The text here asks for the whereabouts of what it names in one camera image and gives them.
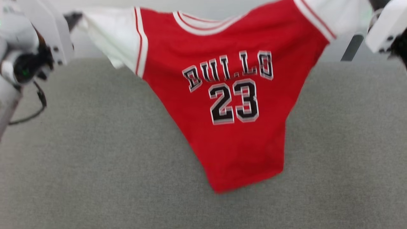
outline sleeve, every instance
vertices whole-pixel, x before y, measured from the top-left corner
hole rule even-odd
[[[105,54],[115,68],[127,66],[143,77],[148,39],[144,33],[140,8],[82,9],[78,28]]]
[[[368,0],[294,0],[298,9],[328,39],[367,32],[373,9]]]

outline gray fabric surface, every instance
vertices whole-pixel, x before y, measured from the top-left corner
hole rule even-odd
[[[78,60],[0,144],[0,229],[405,229],[407,76],[320,63],[287,123],[284,172],[224,195],[127,69]],[[15,119],[39,107],[26,89]]]

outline red stripe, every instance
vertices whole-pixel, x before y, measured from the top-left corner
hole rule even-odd
[[[193,20],[196,20],[196,21],[200,21],[200,22],[208,22],[208,23],[218,23],[218,22],[220,22],[220,21],[209,21],[209,20],[204,20],[204,19],[200,19],[200,18],[195,18],[193,16],[189,16],[189,15],[186,15],[184,13],[182,15],[184,15],[187,18],[190,18],[190,19],[193,19]]]
[[[329,27],[325,24],[325,22],[316,13],[314,13],[314,11],[311,9],[311,7],[304,0],[301,0],[301,2],[311,12],[311,14],[314,15],[314,17],[328,30],[328,32],[333,36],[333,38],[336,39],[336,35],[332,32],[331,29],[329,29]]]
[[[193,28],[193,29],[202,30],[202,31],[217,29],[217,28],[219,28],[219,27],[224,26],[225,24],[227,24],[227,23],[229,22],[229,21],[225,21],[224,23],[222,23],[222,24],[220,24],[220,25],[218,25],[218,26],[211,27],[211,28],[205,28],[205,29],[204,29],[204,28],[195,27],[195,26],[193,26],[193,25],[187,23],[184,19],[182,19],[181,14],[180,14],[179,12],[177,12],[177,13],[178,13],[178,17],[181,19],[181,21],[182,21],[183,23],[185,23],[186,25],[188,25],[189,27],[191,27],[191,28]]]
[[[138,59],[137,59],[137,63],[136,63],[136,72],[135,72],[137,74],[138,67],[140,65],[141,47],[142,47],[142,44],[143,44],[143,40],[142,40],[141,34],[140,34],[139,30],[138,30],[138,18],[137,18],[137,10],[136,10],[136,8],[134,8],[134,15],[136,16],[136,31],[138,33],[138,36],[140,37],[140,46],[139,46],[139,50],[138,50]]]

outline striped trim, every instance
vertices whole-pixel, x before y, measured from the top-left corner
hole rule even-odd
[[[195,35],[212,35],[224,31],[239,21],[243,15],[222,21],[197,18],[181,11],[173,12],[176,22],[181,28]]]
[[[143,78],[144,70],[147,61],[147,52],[149,48],[149,41],[146,34],[144,33],[143,20],[141,17],[140,7],[135,7],[134,9],[136,17],[136,30],[140,36],[140,50],[138,53],[138,59],[136,62],[135,74]]]
[[[326,23],[312,10],[305,0],[294,0],[298,9],[302,14],[327,38],[328,41],[333,41],[337,37]]]

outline white wall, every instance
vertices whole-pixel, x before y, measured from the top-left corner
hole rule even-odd
[[[91,6],[107,7],[149,7],[159,11],[182,10],[193,15],[215,20],[224,19],[248,10],[263,3],[275,0],[50,0],[61,12]],[[321,61],[340,61],[353,34],[338,38],[323,54]],[[90,42],[88,37],[80,31],[72,35],[77,57],[104,57]],[[384,58],[373,55],[363,43],[354,61],[383,61]]]

